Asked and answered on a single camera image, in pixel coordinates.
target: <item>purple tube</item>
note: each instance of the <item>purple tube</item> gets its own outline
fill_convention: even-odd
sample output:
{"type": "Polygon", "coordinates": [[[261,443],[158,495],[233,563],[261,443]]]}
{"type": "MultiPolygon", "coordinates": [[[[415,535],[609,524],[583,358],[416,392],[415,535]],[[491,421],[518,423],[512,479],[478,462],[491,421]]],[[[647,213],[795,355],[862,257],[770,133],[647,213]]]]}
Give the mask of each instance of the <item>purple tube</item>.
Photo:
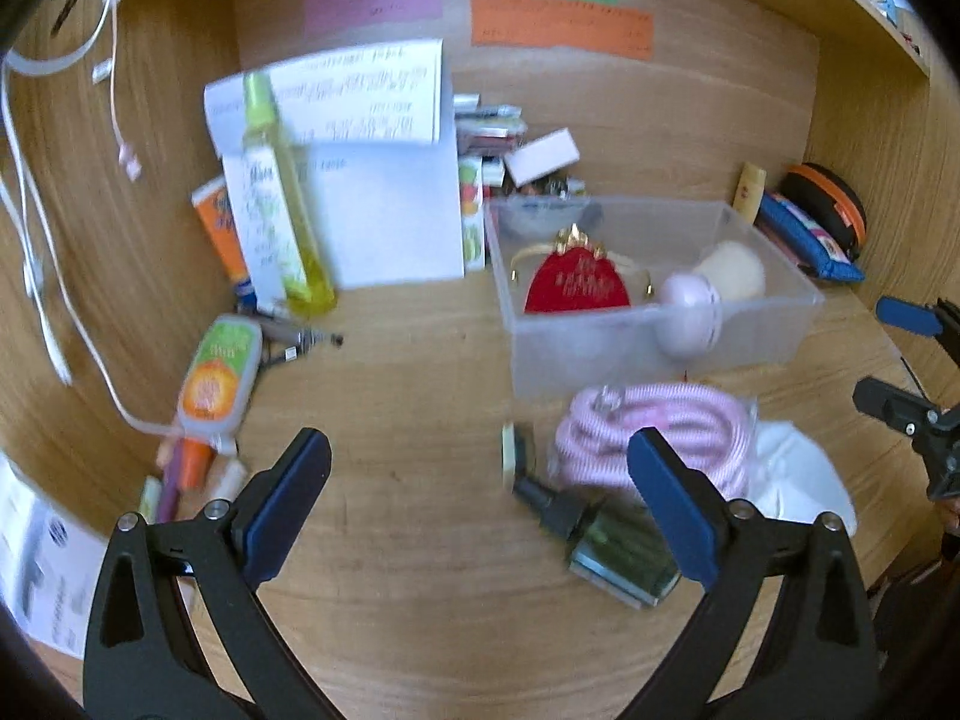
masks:
{"type": "Polygon", "coordinates": [[[157,504],[157,522],[170,522],[176,516],[176,504],[179,503],[179,473],[184,461],[184,442],[178,440],[170,463],[163,469],[163,490],[160,490],[160,502],[157,504]]]}

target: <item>pink hose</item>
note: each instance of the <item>pink hose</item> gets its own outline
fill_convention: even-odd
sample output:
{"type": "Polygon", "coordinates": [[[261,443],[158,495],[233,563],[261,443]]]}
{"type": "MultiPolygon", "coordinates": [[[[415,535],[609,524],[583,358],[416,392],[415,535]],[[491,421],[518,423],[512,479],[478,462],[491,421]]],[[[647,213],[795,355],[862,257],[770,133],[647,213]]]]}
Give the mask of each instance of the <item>pink hose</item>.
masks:
{"type": "Polygon", "coordinates": [[[690,467],[703,471],[727,500],[747,490],[754,430],[744,405],[702,384],[585,389],[557,428],[552,475],[564,485],[633,490],[627,443],[656,427],[690,467]]]}

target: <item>transparent bottle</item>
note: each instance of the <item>transparent bottle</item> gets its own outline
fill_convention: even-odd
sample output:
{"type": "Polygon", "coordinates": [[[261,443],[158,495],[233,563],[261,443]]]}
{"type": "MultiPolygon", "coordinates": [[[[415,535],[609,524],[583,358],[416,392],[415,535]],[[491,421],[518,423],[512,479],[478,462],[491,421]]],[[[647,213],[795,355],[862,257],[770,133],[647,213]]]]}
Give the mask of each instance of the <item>transparent bottle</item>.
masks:
{"type": "Polygon", "coordinates": [[[320,259],[270,76],[262,71],[246,74],[243,91],[244,160],[280,267],[287,306],[301,317],[324,314],[337,304],[337,296],[320,259]]]}

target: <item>clear plastic box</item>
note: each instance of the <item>clear plastic box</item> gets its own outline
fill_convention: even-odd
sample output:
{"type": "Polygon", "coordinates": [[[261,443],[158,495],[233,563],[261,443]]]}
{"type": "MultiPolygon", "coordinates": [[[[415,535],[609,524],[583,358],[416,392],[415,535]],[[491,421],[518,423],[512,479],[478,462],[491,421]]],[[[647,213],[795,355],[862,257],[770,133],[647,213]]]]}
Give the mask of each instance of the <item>clear plastic box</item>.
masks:
{"type": "Polygon", "coordinates": [[[525,197],[491,201],[485,209],[493,277],[511,336],[517,397],[559,396],[585,386],[668,381],[685,372],[698,376],[741,365],[789,362],[823,303],[819,290],[726,203],[525,197]],[[710,351],[685,359],[666,354],[658,332],[683,317],[680,312],[705,309],[645,302],[645,276],[624,279],[631,308],[524,314],[530,283],[546,255],[523,259],[516,281],[511,280],[512,257],[530,245],[553,242],[560,229],[578,220],[592,244],[603,244],[649,271],[654,290],[672,272],[696,266],[719,242],[742,242],[764,264],[765,296],[710,309],[722,316],[719,338],[710,351]]]}

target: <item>metal bolt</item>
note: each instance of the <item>metal bolt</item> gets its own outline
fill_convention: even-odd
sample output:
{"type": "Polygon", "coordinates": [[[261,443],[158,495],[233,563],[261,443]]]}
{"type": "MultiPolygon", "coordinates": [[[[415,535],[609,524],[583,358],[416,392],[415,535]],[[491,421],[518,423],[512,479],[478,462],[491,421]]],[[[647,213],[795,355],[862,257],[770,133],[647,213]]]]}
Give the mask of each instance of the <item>metal bolt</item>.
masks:
{"type": "Polygon", "coordinates": [[[227,516],[227,512],[229,511],[230,502],[220,499],[216,501],[210,501],[205,507],[203,507],[203,516],[207,519],[223,519],[227,516]]]}
{"type": "Polygon", "coordinates": [[[820,522],[824,524],[824,528],[827,528],[829,531],[834,531],[834,533],[839,533],[843,530],[843,520],[833,512],[824,512],[821,514],[820,522]]]}
{"type": "Polygon", "coordinates": [[[128,533],[136,528],[136,523],[140,522],[140,515],[136,512],[127,512],[117,520],[117,530],[128,533]]]}
{"type": "Polygon", "coordinates": [[[757,510],[750,501],[737,498],[736,501],[730,502],[730,513],[737,519],[750,519],[757,510]]]}

